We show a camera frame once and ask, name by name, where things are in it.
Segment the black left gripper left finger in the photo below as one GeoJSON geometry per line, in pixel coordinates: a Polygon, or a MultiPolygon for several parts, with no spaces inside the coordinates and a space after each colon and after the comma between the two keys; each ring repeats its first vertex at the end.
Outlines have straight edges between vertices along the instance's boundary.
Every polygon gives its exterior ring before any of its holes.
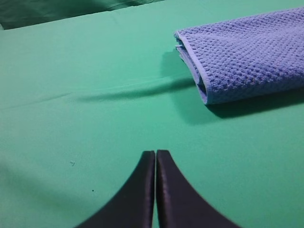
{"type": "Polygon", "coordinates": [[[79,228],[152,227],[155,190],[155,152],[144,151],[119,191],[79,228]]]}

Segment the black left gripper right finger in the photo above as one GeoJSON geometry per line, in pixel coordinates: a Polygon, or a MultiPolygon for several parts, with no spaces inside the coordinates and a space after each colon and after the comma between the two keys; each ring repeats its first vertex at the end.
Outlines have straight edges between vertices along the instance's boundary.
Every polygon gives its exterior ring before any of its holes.
{"type": "Polygon", "coordinates": [[[161,228],[239,227],[197,193],[168,150],[156,153],[156,202],[161,228]]]}

